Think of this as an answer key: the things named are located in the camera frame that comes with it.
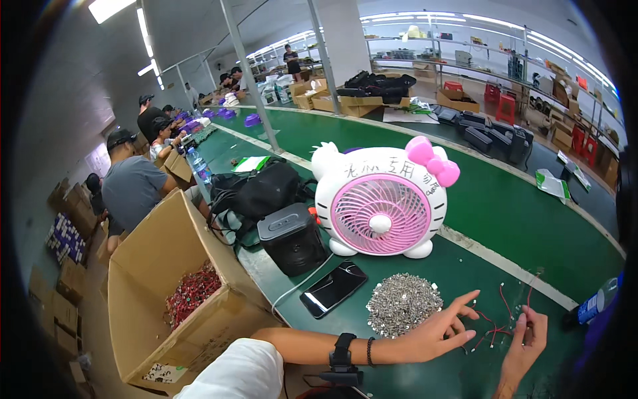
wall fan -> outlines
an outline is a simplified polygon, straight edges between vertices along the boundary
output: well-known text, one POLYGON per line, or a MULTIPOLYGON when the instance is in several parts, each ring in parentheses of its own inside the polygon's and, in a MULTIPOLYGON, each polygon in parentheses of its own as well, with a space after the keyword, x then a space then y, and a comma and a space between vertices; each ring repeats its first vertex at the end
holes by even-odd
POLYGON ((324 143, 312 157, 317 216, 339 256, 356 253, 419 259, 447 211, 446 187, 460 171, 423 136, 405 149, 362 148, 348 154, 324 143))

pink bow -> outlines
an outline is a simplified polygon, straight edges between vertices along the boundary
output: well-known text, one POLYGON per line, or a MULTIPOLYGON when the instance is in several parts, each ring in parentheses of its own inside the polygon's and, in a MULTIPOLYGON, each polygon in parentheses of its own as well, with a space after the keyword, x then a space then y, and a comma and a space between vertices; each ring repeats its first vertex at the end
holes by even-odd
POLYGON ((442 160, 434 153, 432 143, 425 136, 416 136, 405 146, 408 159, 426 167, 427 171, 436 176, 441 187, 449 187, 459 179, 459 166, 450 161, 442 160))

white charging cable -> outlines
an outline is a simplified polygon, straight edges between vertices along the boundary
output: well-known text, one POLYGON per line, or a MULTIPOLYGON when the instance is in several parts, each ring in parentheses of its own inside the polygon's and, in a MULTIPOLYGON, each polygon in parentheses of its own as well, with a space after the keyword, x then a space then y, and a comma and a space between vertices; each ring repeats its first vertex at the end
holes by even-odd
POLYGON ((288 291, 284 292, 279 298, 277 298, 277 300, 275 302, 273 302, 272 304, 272 308, 271 308, 271 313, 274 315, 275 314, 275 306, 277 306, 277 304, 279 303, 279 301, 281 301, 283 298, 287 297, 288 295, 290 295, 291 292, 295 291, 296 289, 298 289, 299 287, 301 287, 306 281, 310 280, 310 278, 312 276, 314 276, 319 270, 321 270, 324 265, 326 263, 328 263, 328 261, 330 260, 330 258, 332 258, 334 254, 331 253, 330 256, 328 256, 328 259, 326 259, 321 266, 319 266, 315 271, 313 271, 312 273, 310 273, 310 275, 308 277, 306 277, 304 279, 304 281, 300 282, 299 284, 297 284, 296 286, 292 287, 291 289, 289 289, 288 291))

fan grille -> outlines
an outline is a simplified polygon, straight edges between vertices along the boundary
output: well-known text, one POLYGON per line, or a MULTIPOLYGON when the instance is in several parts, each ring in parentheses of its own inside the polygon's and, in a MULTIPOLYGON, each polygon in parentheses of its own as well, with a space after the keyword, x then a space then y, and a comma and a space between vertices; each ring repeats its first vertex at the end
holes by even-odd
POLYGON ((430 207, 423 192, 411 181, 388 174, 354 179, 332 201, 336 232, 360 252, 379 255, 401 253, 427 232, 430 207), (390 230, 378 234, 369 226, 374 215, 386 215, 390 230))

red plastic stool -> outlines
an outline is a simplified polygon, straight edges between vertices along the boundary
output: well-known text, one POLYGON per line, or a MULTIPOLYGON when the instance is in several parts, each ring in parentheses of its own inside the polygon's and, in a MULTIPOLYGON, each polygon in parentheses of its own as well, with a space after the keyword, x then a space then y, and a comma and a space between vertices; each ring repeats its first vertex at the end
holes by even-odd
POLYGON ((585 146, 582 148, 581 156, 586 158, 590 162, 590 167, 594 166, 594 160, 596 158, 596 149, 598 148, 598 142, 591 135, 587 138, 585 146))
POLYGON ((457 82, 451 82, 449 80, 446 80, 445 83, 443 84, 443 88, 444 89, 449 89, 449 90, 456 90, 456 91, 463 91, 463 85, 457 82))
POLYGON ((505 94, 500 95, 500 101, 498 103, 498 109, 496 110, 496 120, 506 120, 510 124, 514 124, 514 109, 516 108, 516 101, 505 94), (509 111, 503 112, 503 106, 507 105, 509 111))
POLYGON ((486 103, 498 103, 498 98, 501 95, 501 91, 498 87, 486 84, 485 85, 485 94, 483 95, 483 99, 486 103))
POLYGON ((585 141, 585 133, 576 125, 572 129, 572 148, 580 155, 583 151, 582 143, 585 141))

